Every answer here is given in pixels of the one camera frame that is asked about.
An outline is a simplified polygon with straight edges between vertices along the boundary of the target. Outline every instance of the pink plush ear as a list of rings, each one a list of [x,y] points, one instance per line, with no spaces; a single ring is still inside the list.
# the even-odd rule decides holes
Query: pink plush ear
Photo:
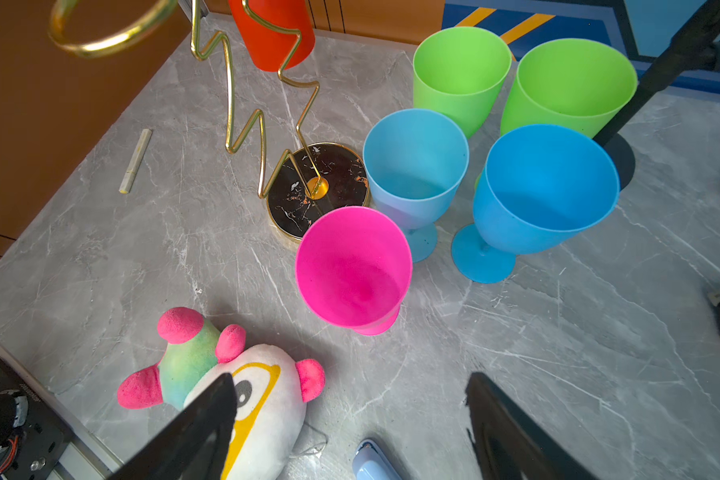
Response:
[[[298,379],[302,382],[302,400],[304,403],[317,398],[326,386],[326,371],[314,359],[296,362]]]
[[[157,365],[132,373],[117,389],[117,402],[123,408],[137,410],[163,403],[160,371]]]
[[[200,312],[178,306],[163,313],[157,321],[157,333],[171,345],[186,343],[202,330],[203,319]]]
[[[246,349],[246,331],[240,325],[228,325],[221,332],[216,344],[216,358],[219,363],[228,363]]]

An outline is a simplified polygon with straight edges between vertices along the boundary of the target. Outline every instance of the cup rim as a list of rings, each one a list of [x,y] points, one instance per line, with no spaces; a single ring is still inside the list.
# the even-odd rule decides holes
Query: cup rim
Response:
[[[604,156],[606,159],[608,159],[608,163],[610,164],[610,168],[611,168],[611,170],[612,170],[613,173],[614,173],[614,189],[616,190],[616,195],[614,196],[614,202],[613,202],[612,205],[608,208],[608,210],[603,214],[603,216],[600,216],[599,218],[597,218],[597,220],[593,221],[592,223],[590,223],[590,224],[588,224],[588,225],[586,225],[586,226],[582,226],[582,227],[579,227],[579,228],[573,228],[573,229],[569,229],[569,230],[556,230],[556,229],[554,229],[554,228],[546,228],[546,227],[544,227],[544,226],[538,226],[538,225],[532,224],[531,222],[527,221],[525,218],[517,215],[515,212],[513,212],[512,210],[510,210],[506,205],[504,205],[504,202],[502,202],[501,199],[496,195],[496,192],[494,191],[494,188],[490,186],[490,181],[488,180],[488,161],[489,161],[489,159],[490,159],[490,152],[493,151],[493,149],[494,149],[494,147],[496,146],[496,144],[499,143],[502,138],[506,138],[508,135],[512,135],[513,132],[516,132],[516,131],[519,131],[519,130],[523,130],[523,129],[527,129],[527,128],[538,128],[538,127],[542,127],[542,128],[552,128],[552,129],[562,129],[562,130],[567,130],[567,131],[569,131],[569,132],[573,132],[573,133],[575,133],[576,135],[578,135],[578,136],[580,136],[580,137],[588,140],[588,142],[590,142],[591,144],[595,145],[595,146],[597,147],[598,151],[603,154],[602,156]],[[597,225],[598,223],[600,223],[601,221],[603,221],[608,215],[611,214],[611,212],[614,211],[614,208],[616,208],[616,206],[617,206],[618,203],[619,203],[620,187],[621,187],[621,182],[620,182],[620,178],[619,178],[619,172],[618,172],[618,170],[616,170],[616,166],[614,165],[614,161],[611,159],[610,155],[608,155],[608,152],[606,152],[605,149],[602,148],[595,140],[592,140],[591,138],[587,137],[585,134],[582,134],[581,132],[578,132],[578,131],[576,131],[576,130],[572,130],[572,129],[570,129],[570,128],[561,127],[561,126],[559,126],[559,125],[552,125],[552,124],[531,124],[531,125],[524,125],[523,127],[518,127],[518,128],[516,128],[516,129],[514,129],[514,130],[512,130],[512,131],[507,132],[507,133],[504,134],[504,135],[501,135],[501,136],[499,137],[499,139],[496,140],[496,141],[494,142],[494,144],[490,146],[490,150],[488,151],[488,157],[485,159],[485,166],[483,167],[483,171],[480,173],[480,175],[482,175],[482,176],[484,177],[484,179],[485,179],[485,184],[488,186],[488,188],[490,189],[490,193],[493,195],[493,197],[494,197],[494,198],[496,199],[496,201],[499,203],[499,205],[501,206],[501,208],[503,208],[505,211],[507,211],[507,212],[509,212],[510,214],[512,214],[512,216],[514,216],[515,218],[517,218],[517,219],[518,219],[520,222],[522,222],[523,224],[526,224],[526,225],[531,226],[531,227],[533,227],[533,228],[535,228],[535,229],[538,229],[538,230],[542,230],[542,231],[544,231],[544,232],[551,232],[551,233],[554,233],[554,234],[571,234],[571,233],[583,232],[583,231],[585,231],[586,229],[591,228],[591,227]]]
[[[320,313],[317,313],[317,312],[315,311],[314,306],[310,305],[309,302],[307,301],[307,298],[304,297],[304,293],[302,292],[302,285],[301,285],[301,282],[300,282],[299,279],[298,279],[298,254],[299,254],[299,252],[301,251],[302,245],[304,244],[304,240],[307,240],[307,236],[309,235],[309,232],[311,232],[312,229],[315,227],[315,225],[319,224],[319,223],[322,221],[322,219],[326,218],[327,216],[331,216],[331,215],[333,215],[335,212],[338,212],[338,211],[341,211],[341,210],[344,210],[344,209],[353,209],[353,210],[362,209],[362,210],[368,210],[368,211],[371,211],[371,212],[373,212],[374,214],[380,216],[380,217],[381,217],[381,218],[380,218],[381,221],[384,221],[384,222],[389,223],[390,225],[393,225],[393,226],[394,226],[394,230],[393,230],[393,231],[395,232],[394,235],[398,235],[400,241],[405,245],[404,251],[408,254],[408,264],[410,265],[410,267],[408,268],[408,273],[406,274],[406,281],[405,281],[405,283],[407,283],[408,286],[407,286],[405,289],[403,289],[403,292],[400,293],[400,297],[398,298],[397,302],[392,306],[392,308],[389,309],[388,312],[385,312],[383,315],[381,315],[381,316],[380,316],[379,318],[377,318],[377,319],[374,319],[374,320],[372,320],[372,321],[370,321],[370,322],[368,322],[368,323],[363,323],[362,325],[355,325],[355,326],[346,326],[346,325],[342,325],[342,324],[340,324],[340,323],[332,322],[332,321],[328,320],[327,318],[325,318],[325,317],[324,317],[323,315],[321,315]],[[331,324],[331,325],[338,326],[338,327],[341,327],[341,328],[346,328],[346,329],[353,330],[353,329],[355,329],[355,328],[362,328],[362,327],[365,327],[365,326],[373,325],[374,323],[376,323],[376,322],[378,322],[378,321],[380,321],[380,320],[384,320],[384,319],[385,319],[386,317],[388,317],[392,312],[394,312],[398,307],[400,307],[400,305],[403,303],[403,300],[405,299],[405,296],[408,294],[408,291],[411,289],[411,282],[413,281],[413,256],[411,255],[411,248],[408,246],[408,240],[405,238],[405,234],[404,234],[403,231],[400,229],[400,227],[399,227],[395,222],[392,221],[391,218],[389,218],[388,216],[384,215],[382,212],[380,212],[380,211],[378,211],[378,210],[375,210],[375,209],[373,209],[373,208],[371,208],[371,207],[369,207],[369,206],[349,205],[349,206],[340,206],[339,208],[336,208],[336,209],[334,209],[334,210],[331,210],[331,211],[327,212],[325,215],[323,215],[323,216],[321,216],[320,218],[318,218],[318,219],[315,221],[315,223],[312,224],[312,225],[307,229],[307,233],[304,234],[304,237],[302,238],[302,242],[298,245],[298,250],[296,251],[296,258],[295,258],[295,261],[294,261],[294,267],[293,267],[293,269],[294,269],[294,277],[296,278],[296,288],[297,288],[297,290],[298,290],[298,294],[301,295],[302,300],[304,300],[304,303],[307,305],[307,307],[310,309],[310,311],[311,311],[312,313],[314,313],[315,315],[317,315],[317,317],[319,317],[320,320],[322,320],[323,322],[326,322],[326,323],[329,323],[329,324]]]
[[[418,51],[419,51],[419,49],[422,47],[422,45],[423,45],[424,43],[426,43],[426,41],[429,40],[430,38],[432,38],[432,37],[434,37],[434,36],[436,36],[436,35],[442,34],[443,32],[447,32],[447,31],[449,31],[449,30],[454,30],[454,29],[456,29],[456,28],[473,28],[473,29],[476,29],[476,30],[482,30],[483,32],[486,32],[487,34],[489,34],[488,36],[492,36],[492,37],[498,38],[499,41],[501,41],[501,43],[504,44],[504,46],[506,47],[505,51],[506,51],[506,53],[507,53],[507,58],[508,58],[508,60],[509,60],[509,62],[507,63],[507,71],[504,72],[503,75],[501,75],[501,78],[500,78],[498,81],[496,81],[496,83],[492,84],[491,86],[489,86],[488,88],[486,88],[486,89],[484,89],[484,90],[473,91],[472,93],[468,93],[468,94],[451,94],[451,93],[448,93],[448,92],[446,92],[446,91],[438,90],[438,89],[436,89],[435,87],[431,86],[429,83],[425,82],[425,81],[422,79],[422,77],[419,76],[418,72],[416,71],[416,55],[418,54]],[[488,30],[488,29],[486,29],[486,28],[454,26],[454,27],[443,28],[442,30],[438,30],[437,32],[429,35],[429,36],[426,37],[424,40],[422,40],[422,43],[418,44],[418,46],[416,47],[416,52],[413,53],[413,59],[412,59],[411,63],[412,63],[412,66],[413,66],[413,75],[414,75],[420,82],[422,82],[423,85],[426,85],[427,88],[431,88],[432,90],[438,92],[439,94],[448,95],[448,96],[451,96],[451,97],[469,97],[469,96],[471,96],[471,95],[478,95],[478,94],[485,93],[486,91],[493,90],[494,88],[497,87],[497,85],[501,85],[501,84],[504,82],[504,80],[507,78],[507,75],[509,74],[509,70],[512,69],[512,51],[510,50],[509,45],[508,45],[504,40],[502,40],[500,36],[498,36],[497,34],[491,32],[490,30]]]
[[[399,197],[399,196],[393,194],[392,192],[389,192],[387,189],[385,189],[385,188],[382,187],[381,185],[379,185],[378,182],[373,179],[373,177],[371,176],[370,172],[368,171],[368,166],[365,164],[365,145],[368,143],[368,137],[371,136],[371,133],[374,131],[374,129],[376,129],[376,127],[378,127],[380,124],[382,124],[382,122],[383,122],[384,120],[386,120],[387,118],[390,118],[390,117],[392,117],[392,116],[394,116],[394,115],[397,115],[397,114],[402,114],[403,112],[407,112],[407,111],[422,111],[422,112],[426,112],[427,114],[436,114],[436,115],[444,118],[445,120],[448,120],[449,122],[451,122],[451,124],[453,125],[453,127],[454,127],[456,130],[458,130],[458,132],[461,134],[461,138],[464,140],[464,150],[467,152],[467,162],[466,162],[466,164],[465,164],[465,166],[464,166],[464,171],[461,172],[461,175],[459,176],[458,180],[457,180],[453,185],[451,185],[451,187],[447,188],[445,191],[441,192],[440,194],[433,195],[432,197],[426,197],[426,198],[406,198],[406,197]],[[368,132],[368,134],[365,135],[365,141],[363,142],[363,146],[362,146],[362,158],[363,158],[363,164],[365,165],[365,173],[366,173],[366,175],[368,176],[368,180],[369,180],[369,181],[372,181],[372,182],[375,183],[379,188],[381,188],[382,190],[384,190],[384,192],[385,192],[387,195],[389,195],[390,197],[396,198],[396,199],[398,199],[398,200],[403,200],[403,201],[407,201],[407,202],[426,202],[426,201],[434,200],[434,199],[439,198],[439,197],[443,197],[444,195],[447,195],[447,194],[451,193],[451,191],[452,191],[454,188],[458,188],[458,186],[461,185],[461,181],[464,179],[464,176],[466,176],[467,170],[469,169],[469,141],[467,140],[467,136],[464,134],[464,131],[461,129],[461,127],[459,127],[456,122],[454,122],[453,120],[451,120],[449,116],[444,115],[444,114],[440,113],[439,111],[429,110],[428,108],[404,108],[403,110],[393,111],[393,112],[390,113],[389,115],[385,116],[384,118],[382,118],[381,120],[379,120],[378,122],[376,122],[376,125],[374,125],[374,126],[370,129],[370,131]]]
[[[635,79],[635,81],[634,81],[634,88],[633,88],[633,90],[632,90],[632,95],[630,95],[630,97],[629,97],[627,100],[625,100],[621,105],[619,105],[618,107],[614,108],[613,110],[608,110],[608,111],[606,111],[606,112],[603,112],[603,113],[597,114],[597,115],[571,115],[571,114],[564,114],[564,113],[561,113],[561,112],[559,112],[559,111],[552,110],[551,108],[545,107],[544,105],[542,105],[542,104],[540,104],[539,102],[537,102],[537,101],[536,101],[534,98],[532,98],[530,95],[528,95],[528,92],[525,90],[525,88],[523,88],[523,83],[520,81],[520,68],[523,66],[523,60],[525,60],[532,51],[534,51],[534,50],[536,50],[537,48],[542,47],[542,46],[544,46],[544,45],[546,45],[546,44],[548,44],[548,43],[553,43],[553,42],[570,42],[570,41],[573,41],[573,42],[596,43],[596,44],[602,45],[602,46],[604,46],[604,47],[606,47],[606,48],[609,48],[610,50],[613,50],[614,52],[616,52],[616,53],[620,54],[622,57],[624,57],[624,60],[626,60],[626,62],[629,63],[629,64],[632,66],[632,72],[634,73],[634,79]],[[548,112],[550,112],[550,113],[552,113],[552,114],[563,115],[563,116],[569,117],[569,118],[597,118],[597,117],[604,117],[604,116],[610,115],[610,114],[615,114],[617,111],[619,111],[619,110],[621,110],[622,108],[624,108],[624,105],[628,104],[628,103],[630,102],[630,100],[632,100],[632,97],[634,97],[635,92],[637,91],[637,85],[638,85],[638,83],[639,83],[639,82],[638,82],[638,78],[637,78],[637,72],[635,71],[635,67],[634,67],[634,65],[632,65],[632,62],[624,55],[624,53],[619,52],[618,50],[616,50],[614,47],[611,47],[610,45],[606,45],[606,44],[604,44],[604,43],[602,43],[602,42],[597,42],[597,41],[595,41],[595,40],[589,40],[588,38],[556,38],[555,40],[549,40],[548,42],[539,43],[538,45],[536,45],[535,47],[533,47],[531,50],[529,50],[528,53],[526,53],[525,55],[523,55],[523,57],[520,59],[520,61],[518,62],[518,70],[517,70],[517,71],[515,72],[515,74],[514,74],[514,80],[515,80],[515,83],[518,84],[519,89],[523,92],[523,95],[525,95],[525,97],[528,99],[528,101],[530,101],[532,104],[534,104],[534,105],[536,105],[538,108],[541,108],[542,110],[546,110],[546,111],[548,111]]]

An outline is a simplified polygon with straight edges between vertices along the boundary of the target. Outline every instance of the black pupil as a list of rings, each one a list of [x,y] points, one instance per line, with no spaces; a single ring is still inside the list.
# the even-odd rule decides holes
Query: black pupil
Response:
[[[240,408],[248,403],[251,398],[251,392],[253,387],[248,380],[242,380],[235,385],[235,391],[237,391],[237,408]]]

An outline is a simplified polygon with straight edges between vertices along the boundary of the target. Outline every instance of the light blue goblet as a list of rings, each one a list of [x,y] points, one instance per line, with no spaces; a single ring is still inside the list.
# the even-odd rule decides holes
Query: light blue goblet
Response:
[[[464,276],[497,283],[515,256],[536,254],[602,221],[619,199],[614,162],[592,139],[557,125],[503,135],[488,153],[474,193],[474,224],[454,237]]]
[[[438,243],[434,222],[467,173],[464,132],[433,110],[396,111],[368,132],[363,161],[375,206],[403,230],[413,262],[430,256]]]

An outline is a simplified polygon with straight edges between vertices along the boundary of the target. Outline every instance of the plush toy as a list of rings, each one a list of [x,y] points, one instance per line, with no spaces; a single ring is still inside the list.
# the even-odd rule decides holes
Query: plush toy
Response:
[[[124,408],[163,402],[182,409],[219,375],[232,374],[237,415],[221,480],[274,480],[288,462],[306,414],[326,374],[316,360],[294,362],[276,346],[245,350],[246,332],[219,332],[198,312],[173,308],[157,323],[168,341],[163,359],[129,376],[117,389]]]

